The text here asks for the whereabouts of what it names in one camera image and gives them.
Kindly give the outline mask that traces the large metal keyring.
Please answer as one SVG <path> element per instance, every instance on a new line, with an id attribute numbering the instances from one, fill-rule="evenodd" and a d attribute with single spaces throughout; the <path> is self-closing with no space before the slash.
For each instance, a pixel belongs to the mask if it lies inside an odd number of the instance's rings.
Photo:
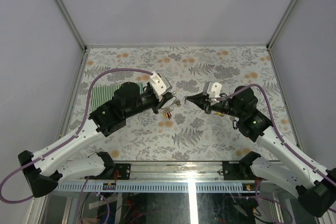
<path id="1" fill-rule="evenodd" d="M 177 98 L 177 96 L 173 95 L 173 101 L 170 105 L 164 106 L 161 108 L 161 112 L 163 114 L 163 117 L 165 119 L 171 120 L 172 119 L 172 112 L 175 107 L 179 108 L 181 106 L 180 100 Z"/>

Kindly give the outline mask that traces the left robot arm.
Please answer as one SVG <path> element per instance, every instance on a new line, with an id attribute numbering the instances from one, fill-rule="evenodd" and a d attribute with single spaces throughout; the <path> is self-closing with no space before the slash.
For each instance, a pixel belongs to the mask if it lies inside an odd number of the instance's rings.
<path id="1" fill-rule="evenodd" d="M 33 197 L 45 196 L 59 184 L 78 178 L 112 179 L 116 165 L 107 152 L 96 152 L 74 161 L 70 158 L 93 142 L 123 128 L 128 118 L 149 109 L 157 114 L 172 98 L 173 94 L 169 91 L 157 97 L 150 84 L 141 90 L 134 82 L 123 83 L 114 92 L 111 100 L 92 111 L 78 129 L 57 142 L 61 146 L 60 149 L 47 157 L 42 155 L 55 148 L 55 144 L 39 152 L 21 152 L 18 160 Z"/>

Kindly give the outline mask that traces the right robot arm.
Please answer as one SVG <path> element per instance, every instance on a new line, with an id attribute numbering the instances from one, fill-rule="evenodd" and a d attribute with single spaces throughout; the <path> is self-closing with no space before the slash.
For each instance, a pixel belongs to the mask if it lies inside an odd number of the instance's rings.
<path id="1" fill-rule="evenodd" d="M 275 124 L 272 113 L 257 109 L 252 85 L 239 86 L 226 95 L 221 84 L 207 82 L 203 92 L 185 99 L 207 114 L 218 112 L 236 118 L 234 128 L 274 155 L 282 165 L 273 165 L 250 152 L 240 160 L 240 175 L 268 180 L 297 198 L 301 207 L 314 217 L 322 217 L 335 203 L 335 169 L 327 169 L 288 141 Z"/>

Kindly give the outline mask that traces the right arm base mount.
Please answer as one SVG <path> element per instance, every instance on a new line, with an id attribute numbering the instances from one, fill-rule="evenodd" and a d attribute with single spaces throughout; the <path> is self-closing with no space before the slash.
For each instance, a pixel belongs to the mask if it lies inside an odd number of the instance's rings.
<path id="1" fill-rule="evenodd" d="M 224 180 L 248 180 L 248 166 L 239 161 L 222 161 L 222 167 L 218 173 Z"/>

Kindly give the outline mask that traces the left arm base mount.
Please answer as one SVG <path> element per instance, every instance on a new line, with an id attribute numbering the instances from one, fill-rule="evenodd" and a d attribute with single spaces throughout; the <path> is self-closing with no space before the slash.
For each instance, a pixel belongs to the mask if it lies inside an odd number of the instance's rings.
<path id="1" fill-rule="evenodd" d="M 129 180 L 131 175 L 131 164 L 117 163 L 114 167 L 112 178 L 115 181 Z"/>

